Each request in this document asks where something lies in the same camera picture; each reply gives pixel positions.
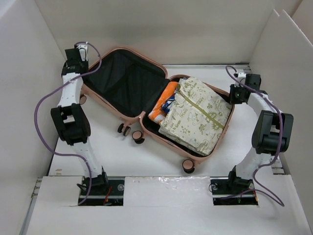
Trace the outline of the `pink hardshell suitcase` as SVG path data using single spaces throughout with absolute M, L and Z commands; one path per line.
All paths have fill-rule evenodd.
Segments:
M 232 105 L 232 111 L 215 148 L 208 156 L 202 156 L 187 147 L 159 133 L 160 124 L 149 119 L 148 114 L 160 98 L 169 82 L 179 82 L 191 76 L 177 74 L 168 77 L 164 66 L 138 52 L 117 47 L 105 54 L 90 67 L 91 75 L 84 79 L 81 100 L 93 98 L 115 113 L 122 123 L 118 132 L 131 135 L 136 144 L 142 144 L 147 136 L 173 149 L 184 157 L 183 170 L 191 174 L 195 167 L 207 160 L 217 149 L 229 127 L 234 105 L 229 94 L 211 86 L 225 101 Z

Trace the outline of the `blue white patterned garment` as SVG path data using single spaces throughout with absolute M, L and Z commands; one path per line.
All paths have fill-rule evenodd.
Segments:
M 167 114 L 169 113 L 172 105 L 173 105 L 173 102 L 175 101 L 175 94 L 172 94 L 166 101 L 165 103 L 162 105 L 161 107 L 161 110 Z

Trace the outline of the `orange white tie-dye garment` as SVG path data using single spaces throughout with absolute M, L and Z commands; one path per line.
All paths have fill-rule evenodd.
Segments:
M 166 86 L 165 90 L 162 92 L 160 98 L 154 105 L 151 112 L 148 114 L 148 117 L 153 122 L 160 124 L 167 116 L 162 110 L 161 107 L 165 103 L 165 101 L 172 95 L 176 94 L 178 82 L 169 82 Z

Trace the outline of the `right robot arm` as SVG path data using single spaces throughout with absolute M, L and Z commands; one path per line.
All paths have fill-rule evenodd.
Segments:
M 282 113 L 265 91 L 260 90 L 258 74 L 235 72 L 236 83 L 230 86 L 231 104 L 246 103 L 258 116 L 252 133 L 252 147 L 245 158 L 229 173 L 226 187 L 232 193 L 246 190 L 253 183 L 253 173 L 271 156 L 285 152 L 290 143 L 293 115 Z

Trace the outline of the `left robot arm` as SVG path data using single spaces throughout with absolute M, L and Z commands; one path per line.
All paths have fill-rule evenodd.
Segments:
M 83 74 L 89 71 L 88 45 L 75 45 L 66 50 L 66 56 L 61 99 L 51 109 L 51 117 L 59 138 L 71 146 L 84 169 L 85 177 L 78 184 L 81 194 L 104 195 L 110 189 L 109 181 L 90 144 L 91 128 L 80 103 Z

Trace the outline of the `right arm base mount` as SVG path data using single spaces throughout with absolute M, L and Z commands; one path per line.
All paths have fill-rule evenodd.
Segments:
M 229 179 L 228 176 L 211 177 L 209 191 L 214 206 L 258 205 L 252 180 Z

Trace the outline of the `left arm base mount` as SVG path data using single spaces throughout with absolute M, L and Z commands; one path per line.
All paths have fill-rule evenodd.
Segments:
M 80 185 L 80 195 L 78 204 L 80 206 L 123 206 L 124 202 L 124 177 L 109 177 L 109 186 L 106 189 L 91 188 L 91 192 L 86 201 L 81 203 L 86 197 L 87 187 Z

